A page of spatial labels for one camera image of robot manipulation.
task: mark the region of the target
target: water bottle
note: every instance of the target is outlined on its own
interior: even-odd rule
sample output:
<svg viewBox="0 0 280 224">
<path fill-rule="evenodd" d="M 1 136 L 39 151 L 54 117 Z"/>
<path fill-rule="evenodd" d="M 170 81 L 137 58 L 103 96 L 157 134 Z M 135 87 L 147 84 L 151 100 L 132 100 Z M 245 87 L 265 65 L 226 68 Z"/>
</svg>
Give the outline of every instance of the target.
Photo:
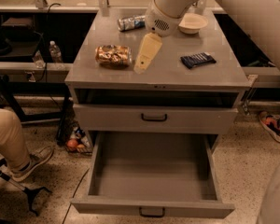
<svg viewBox="0 0 280 224">
<path fill-rule="evenodd" d="M 63 64 L 62 52 L 60 51 L 60 48 L 56 45 L 54 41 L 49 42 L 49 53 L 56 65 L 56 68 L 63 69 L 64 64 Z"/>
</svg>

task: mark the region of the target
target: drawer handle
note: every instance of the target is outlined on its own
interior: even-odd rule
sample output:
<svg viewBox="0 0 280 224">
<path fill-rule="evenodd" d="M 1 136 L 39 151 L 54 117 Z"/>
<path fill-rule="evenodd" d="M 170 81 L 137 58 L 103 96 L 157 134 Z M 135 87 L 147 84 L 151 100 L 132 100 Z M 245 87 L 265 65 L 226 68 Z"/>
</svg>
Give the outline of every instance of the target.
<svg viewBox="0 0 280 224">
<path fill-rule="evenodd" d="M 148 214 L 143 214 L 142 207 L 139 207 L 139 214 L 141 217 L 162 218 L 165 217 L 165 208 L 164 207 L 162 208 L 160 215 L 148 215 Z"/>
<path fill-rule="evenodd" d="M 167 120 L 167 114 L 161 117 L 148 117 L 145 114 L 141 114 L 141 119 L 147 122 L 165 122 Z"/>
</svg>

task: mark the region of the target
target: shoe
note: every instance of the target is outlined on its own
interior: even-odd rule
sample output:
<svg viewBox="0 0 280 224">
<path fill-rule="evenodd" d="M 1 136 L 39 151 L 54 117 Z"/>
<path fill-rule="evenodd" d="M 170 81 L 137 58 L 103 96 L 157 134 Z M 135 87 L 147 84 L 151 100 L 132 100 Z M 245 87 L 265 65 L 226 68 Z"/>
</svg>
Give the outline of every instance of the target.
<svg viewBox="0 0 280 224">
<path fill-rule="evenodd" d="M 35 154 L 30 154 L 29 166 L 23 171 L 11 172 L 12 179 L 16 182 L 22 182 L 26 179 L 38 166 L 46 163 L 54 152 L 53 147 L 44 147 Z"/>
<path fill-rule="evenodd" d="M 268 112 L 262 111 L 259 113 L 259 121 L 271 137 L 280 143 L 280 116 L 272 116 Z"/>
</svg>

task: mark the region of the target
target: concrete floor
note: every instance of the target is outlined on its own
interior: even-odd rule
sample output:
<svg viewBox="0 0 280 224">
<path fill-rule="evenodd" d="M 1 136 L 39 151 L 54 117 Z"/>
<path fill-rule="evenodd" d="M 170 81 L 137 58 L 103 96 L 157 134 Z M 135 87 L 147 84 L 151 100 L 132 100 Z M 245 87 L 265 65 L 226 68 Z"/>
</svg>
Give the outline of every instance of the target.
<svg viewBox="0 0 280 224">
<path fill-rule="evenodd" d="M 51 110 L 54 105 L 37 105 L 37 109 Z M 24 125 L 27 146 L 36 150 L 43 146 L 55 147 L 51 160 L 39 167 L 22 182 L 29 189 L 46 186 L 50 195 L 41 193 L 37 201 L 39 217 L 28 211 L 26 195 L 0 178 L 0 218 L 19 224 L 125 224 L 125 223 L 198 223 L 198 224 L 252 224 L 255 223 L 262 196 L 280 162 L 280 144 L 276 143 L 259 125 L 260 110 L 280 113 L 280 103 L 252 103 L 250 115 L 241 112 L 229 132 L 222 136 L 214 153 L 217 180 L 224 203 L 234 203 L 235 211 L 225 219 L 198 218 L 143 218 L 104 215 L 84 215 L 70 205 L 75 197 L 86 193 L 91 158 L 69 155 L 64 147 L 56 145 L 58 122 Z"/>
</svg>

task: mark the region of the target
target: white bowl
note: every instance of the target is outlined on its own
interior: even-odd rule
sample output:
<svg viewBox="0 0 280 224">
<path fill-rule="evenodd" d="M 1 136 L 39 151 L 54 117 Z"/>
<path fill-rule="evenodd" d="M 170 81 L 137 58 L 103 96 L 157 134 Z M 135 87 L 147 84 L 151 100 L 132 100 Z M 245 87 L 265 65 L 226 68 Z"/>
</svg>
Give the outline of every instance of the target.
<svg viewBox="0 0 280 224">
<path fill-rule="evenodd" d="M 205 16 L 186 13 L 183 20 L 179 23 L 178 28 L 185 34 L 197 34 L 200 29 L 208 24 L 208 19 Z"/>
</svg>

